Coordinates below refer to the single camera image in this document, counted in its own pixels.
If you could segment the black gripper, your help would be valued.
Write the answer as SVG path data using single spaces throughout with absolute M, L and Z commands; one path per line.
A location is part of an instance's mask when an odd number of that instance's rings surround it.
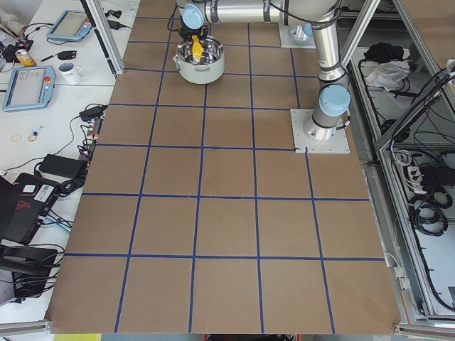
M 199 40 L 205 40 L 208 35 L 208 26 L 204 25 L 197 29 L 183 26 L 178 30 L 178 34 L 186 41 L 192 41 L 192 36 L 197 36 Z

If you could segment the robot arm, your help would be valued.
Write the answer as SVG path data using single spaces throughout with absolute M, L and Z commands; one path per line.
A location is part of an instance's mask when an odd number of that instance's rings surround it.
M 340 1 L 177 1 L 176 8 L 186 35 L 201 32 L 208 23 L 276 23 L 282 46 L 314 48 L 319 66 L 318 106 L 303 130 L 315 140 L 327 141 L 340 129 L 338 123 L 350 103 L 336 27 Z

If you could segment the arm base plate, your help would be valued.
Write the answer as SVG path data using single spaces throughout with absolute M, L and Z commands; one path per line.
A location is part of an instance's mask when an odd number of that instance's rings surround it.
M 315 49 L 313 31 L 310 23 L 285 26 L 278 23 L 281 47 Z
M 312 109 L 291 109 L 291 127 L 296 153 L 349 154 L 350 148 L 343 119 L 332 128 L 313 122 Z

